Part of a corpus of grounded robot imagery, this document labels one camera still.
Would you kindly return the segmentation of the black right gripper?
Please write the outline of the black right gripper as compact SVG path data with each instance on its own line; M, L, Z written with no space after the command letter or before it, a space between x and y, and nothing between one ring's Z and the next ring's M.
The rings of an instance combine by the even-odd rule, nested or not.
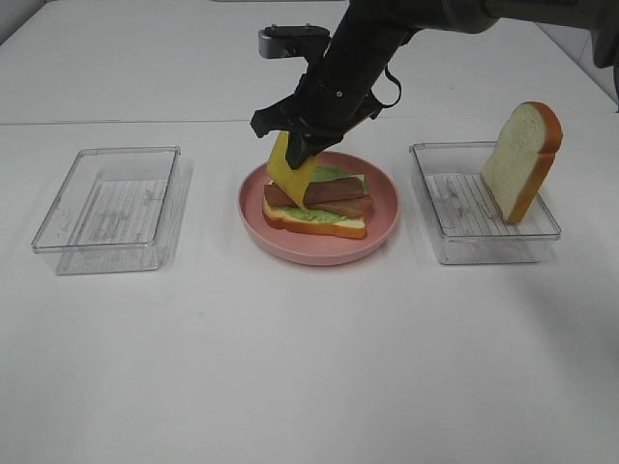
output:
M290 131L285 160L297 170L380 113L382 103L371 91L380 74L353 68L307 72L293 94L256 110L251 128L259 137L270 131Z

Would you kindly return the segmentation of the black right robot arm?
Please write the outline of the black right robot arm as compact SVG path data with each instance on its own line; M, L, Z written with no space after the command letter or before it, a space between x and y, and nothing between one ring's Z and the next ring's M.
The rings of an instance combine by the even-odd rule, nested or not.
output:
M260 30L262 57L303 57L308 67L290 96L254 112L251 127L259 137L288 132L291 140L284 155L297 169L366 119L377 117L385 105L371 89L416 33L434 29L479 34L500 18L586 30L595 66L618 66L615 1L352 1L334 33L313 25Z

